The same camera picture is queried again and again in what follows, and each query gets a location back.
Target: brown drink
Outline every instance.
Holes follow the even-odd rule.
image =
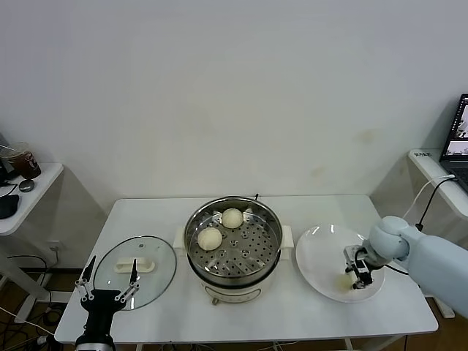
[[[7,159],[20,176],[33,179],[41,174],[41,169],[27,143],[16,143],[9,147],[14,150],[3,148],[0,157]]]

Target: laptop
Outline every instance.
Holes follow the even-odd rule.
[[[468,192],[468,94],[462,94],[458,109],[440,155],[441,166],[458,179]]]

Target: laptop screen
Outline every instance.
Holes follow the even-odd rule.
[[[458,109],[442,152],[443,159],[468,160],[468,95],[460,98]]]

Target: white table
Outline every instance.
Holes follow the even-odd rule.
[[[429,180],[448,174],[439,163],[441,153],[440,149],[415,149],[409,152],[408,157]],[[439,193],[458,216],[468,219],[468,195],[457,183],[445,182],[439,187]]]
[[[194,210],[210,199],[119,200],[102,229],[91,256],[99,262],[125,239],[155,235],[172,243]],[[363,235],[379,220],[365,195],[261,197],[282,224],[290,225],[297,242],[301,233],[333,222]],[[272,287],[249,303],[211,304],[188,262],[178,257],[175,277],[155,301],[130,312],[118,312],[111,335],[116,344],[202,343],[342,339],[385,336],[368,345],[379,350],[398,337],[428,333],[438,327],[423,294],[408,276],[388,270],[382,290],[363,303],[339,303],[309,286],[293,260],[281,261]],[[86,311],[77,290],[55,333],[73,343],[83,332]]]
[[[16,188],[16,190],[12,192],[12,195],[20,195],[18,211],[9,218],[0,219],[0,237],[12,235],[20,227],[64,169],[64,166],[60,163],[41,163],[39,166],[41,167],[41,174],[34,179],[35,187],[33,190],[30,192],[20,192],[19,189]],[[18,176],[9,182],[19,184],[23,180],[23,177]],[[10,189],[11,187],[0,188],[2,194],[8,193]],[[0,288],[9,279],[30,294],[18,312],[18,318],[15,319],[16,322],[21,322],[28,317],[36,299],[41,302],[49,301],[49,292],[42,286],[47,284],[50,274],[46,274],[44,279],[42,279],[42,275],[39,277],[37,281],[42,282],[41,285],[19,269],[13,261],[8,260],[6,255],[2,252],[0,252],[0,273],[3,276],[0,281]],[[66,292],[52,292],[51,294],[53,302],[67,302],[69,298],[69,293]]]

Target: steamed bun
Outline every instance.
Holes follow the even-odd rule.
[[[222,213],[221,223],[229,229],[240,227],[244,223],[244,215],[237,208],[228,208]]]
[[[198,234],[198,246],[205,251],[215,250],[221,245],[222,235],[216,228],[205,228]]]

